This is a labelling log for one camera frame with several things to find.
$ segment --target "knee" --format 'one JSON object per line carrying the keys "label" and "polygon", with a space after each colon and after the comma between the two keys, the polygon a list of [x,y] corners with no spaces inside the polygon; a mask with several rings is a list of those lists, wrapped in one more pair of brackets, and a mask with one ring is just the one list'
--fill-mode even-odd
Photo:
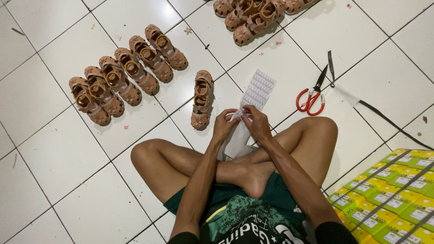
{"label": "knee", "polygon": [[152,158],[152,154],[158,153],[161,145],[166,141],[163,139],[150,139],[140,142],[131,150],[131,162],[134,166],[147,162],[147,159]]}
{"label": "knee", "polygon": [[338,126],[329,117],[307,117],[303,118],[308,127],[320,130],[322,132],[338,135]]}

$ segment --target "scissor blade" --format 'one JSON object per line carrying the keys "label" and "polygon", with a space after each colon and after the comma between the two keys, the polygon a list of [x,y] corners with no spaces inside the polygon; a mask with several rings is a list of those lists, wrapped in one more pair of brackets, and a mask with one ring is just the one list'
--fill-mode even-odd
{"label": "scissor blade", "polygon": [[322,85],[322,82],[324,81],[324,79],[325,79],[325,75],[326,75],[326,73],[327,73],[327,68],[328,68],[328,64],[325,66],[325,68],[322,70],[322,72],[321,72],[321,75],[319,76],[319,78],[318,78],[318,81],[316,82],[316,84],[315,84],[315,86],[313,87],[313,89],[316,91],[316,92],[320,92],[321,91],[321,85]]}

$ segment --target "stack of boxes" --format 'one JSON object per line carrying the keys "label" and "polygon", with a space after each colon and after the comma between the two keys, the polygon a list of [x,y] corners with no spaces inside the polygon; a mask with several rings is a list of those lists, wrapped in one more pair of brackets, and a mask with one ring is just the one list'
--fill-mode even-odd
{"label": "stack of boxes", "polygon": [[[396,149],[375,163],[327,199],[330,203],[352,190],[361,181],[407,149]],[[433,151],[412,150],[333,204],[347,229],[352,230],[378,205],[388,200],[422,169],[434,162]],[[384,208],[355,229],[360,244],[395,244],[421,219],[434,210],[434,167],[390,200]],[[405,244],[434,244],[434,217],[418,228]]]}

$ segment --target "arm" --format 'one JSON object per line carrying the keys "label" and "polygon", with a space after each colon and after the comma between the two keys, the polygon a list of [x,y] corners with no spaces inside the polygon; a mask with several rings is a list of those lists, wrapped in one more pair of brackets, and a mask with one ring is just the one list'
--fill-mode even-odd
{"label": "arm", "polygon": [[259,141],[270,156],[286,187],[306,216],[311,220],[313,227],[316,229],[321,223],[329,221],[341,223],[316,183],[298,162],[273,138],[267,116],[254,106],[246,105],[243,108],[245,109],[243,113],[249,113],[253,117],[253,121],[251,122],[243,115],[242,119],[244,123],[252,136]]}
{"label": "arm", "polygon": [[170,239],[182,232],[191,232],[199,238],[199,220],[205,209],[208,193],[217,168],[217,153],[232,127],[240,120],[229,122],[236,109],[226,109],[216,117],[211,142],[185,186],[176,214]]}

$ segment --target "green shorts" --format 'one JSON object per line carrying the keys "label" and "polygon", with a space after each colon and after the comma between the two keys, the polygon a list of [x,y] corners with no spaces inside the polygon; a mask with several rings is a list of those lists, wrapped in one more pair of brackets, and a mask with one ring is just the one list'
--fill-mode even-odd
{"label": "green shorts", "polygon": [[[178,211],[184,189],[185,188],[182,188],[163,204],[175,215]],[[210,216],[214,215],[219,209],[226,206],[227,202],[237,195],[247,196],[241,188],[235,185],[213,184],[208,195],[208,201],[204,213],[202,214],[200,224],[202,225],[202,223],[204,223]],[[286,185],[279,174],[273,173],[270,176],[264,194],[259,199],[276,209],[284,217],[292,219],[293,225],[296,229],[304,230],[302,221],[305,220],[306,217],[302,213],[294,212],[297,203],[288,188],[286,188]]]}

